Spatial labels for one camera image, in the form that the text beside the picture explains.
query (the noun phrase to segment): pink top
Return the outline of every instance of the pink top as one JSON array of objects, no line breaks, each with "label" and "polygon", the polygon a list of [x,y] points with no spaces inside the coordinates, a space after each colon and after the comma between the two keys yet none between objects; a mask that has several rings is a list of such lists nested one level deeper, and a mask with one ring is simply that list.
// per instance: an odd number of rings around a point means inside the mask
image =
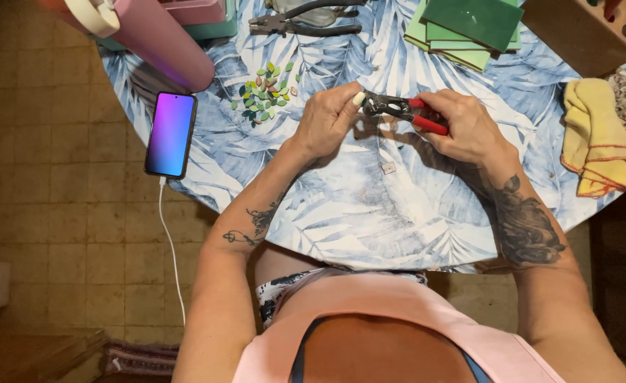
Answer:
[{"label": "pink top", "polygon": [[495,383],[565,383],[520,336],[477,324],[419,283],[382,274],[328,277],[304,286],[245,348],[233,383],[287,383],[311,322],[344,313],[430,328],[469,354]]}]

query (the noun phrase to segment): tiled floor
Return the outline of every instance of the tiled floor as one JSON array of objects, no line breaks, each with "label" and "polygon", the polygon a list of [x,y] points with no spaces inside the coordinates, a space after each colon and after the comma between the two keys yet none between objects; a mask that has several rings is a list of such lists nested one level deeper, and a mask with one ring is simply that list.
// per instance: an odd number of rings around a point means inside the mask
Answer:
[{"label": "tiled floor", "polygon": [[[4,321],[104,327],[131,342],[176,343],[182,321],[158,179],[95,47],[33,0],[0,2],[0,260],[12,262]],[[207,209],[167,190],[164,213],[186,300]],[[589,273],[589,228],[570,233]],[[483,324],[516,329],[509,276],[431,276]]]}]

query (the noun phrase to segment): round table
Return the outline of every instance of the round table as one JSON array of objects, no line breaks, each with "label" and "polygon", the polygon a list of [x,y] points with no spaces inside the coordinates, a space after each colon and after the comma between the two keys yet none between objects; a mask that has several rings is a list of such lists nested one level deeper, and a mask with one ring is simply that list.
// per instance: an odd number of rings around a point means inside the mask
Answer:
[{"label": "round table", "polygon": [[[576,197],[579,178],[559,162],[563,88],[578,77],[568,65],[522,27],[517,54],[491,59],[484,74],[473,72],[403,40],[416,6],[417,0],[370,1],[358,7],[358,17],[340,21],[361,24],[358,35],[282,38],[250,35],[247,20],[271,11],[262,0],[242,1],[238,34],[204,45],[216,77],[196,94],[188,170],[171,187],[223,211],[294,133],[313,93],[358,81],[364,89],[400,97],[444,88],[478,97],[519,149],[533,187],[565,231],[619,195]],[[156,93],[180,89],[130,52],[100,53],[127,117],[147,144]],[[270,61],[294,63],[289,83],[301,73],[299,95],[252,128],[231,101]],[[384,174],[381,165],[390,162],[396,171]],[[292,184],[266,239],[353,269],[473,273],[473,262],[497,256],[485,207],[409,123],[360,118],[334,158]]]}]

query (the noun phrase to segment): woman's left hand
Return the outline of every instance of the woman's left hand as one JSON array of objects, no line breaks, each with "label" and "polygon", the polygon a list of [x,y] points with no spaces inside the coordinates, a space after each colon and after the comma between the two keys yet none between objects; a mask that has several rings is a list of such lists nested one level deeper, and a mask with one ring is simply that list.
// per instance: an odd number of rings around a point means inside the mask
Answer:
[{"label": "woman's left hand", "polygon": [[346,137],[364,99],[357,81],[315,93],[306,102],[292,143],[311,160],[330,154]]}]

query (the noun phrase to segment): phone screen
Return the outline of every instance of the phone screen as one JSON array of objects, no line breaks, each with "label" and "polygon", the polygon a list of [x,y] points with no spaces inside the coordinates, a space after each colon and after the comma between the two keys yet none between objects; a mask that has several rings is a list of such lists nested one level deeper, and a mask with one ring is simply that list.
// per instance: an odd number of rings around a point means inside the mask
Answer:
[{"label": "phone screen", "polygon": [[184,175],[196,103],[193,96],[159,93],[147,144],[147,173],[169,177]]}]

